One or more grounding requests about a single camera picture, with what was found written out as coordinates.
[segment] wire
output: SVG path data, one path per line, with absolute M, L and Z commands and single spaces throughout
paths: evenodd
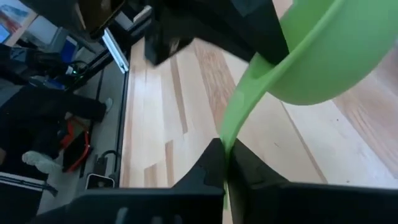
M 106 155 L 108 154 L 114 154 L 116 157 L 120 156 L 116 151 L 114 150 L 108 150 L 105 151 L 104 153 L 102 153 L 102 155 L 100 156 L 100 158 L 104 158 Z
M 82 61 L 82 60 L 76 60 L 76 61 L 72 61 L 72 62 L 70 62 L 70 63 L 69 63 L 69 65 L 76 65 L 76 64 L 78 64 L 78 63 L 85 64 L 85 65 L 86 65 L 86 67 L 88 66 L 88 63 L 87 63 L 87 62 L 85 62 L 85 61 Z

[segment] white sneaker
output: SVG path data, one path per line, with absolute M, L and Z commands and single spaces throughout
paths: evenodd
M 106 112 L 109 112 L 110 110 L 111 110 L 111 108 L 112 108 L 112 106 L 113 106 L 113 100 L 112 100 L 112 98 L 108 98 L 108 99 L 106 99 L 105 100 L 105 102 L 104 102 L 104 104 L 105 104 L 105 106 L 106 106 Z
M 22 155 L 22 161 L 28 165 L 36 166 L 44 174 L 51 174 L 62 169 L 62 166 L 54 162 L 49 156 L 35 151 L 25 152 Z

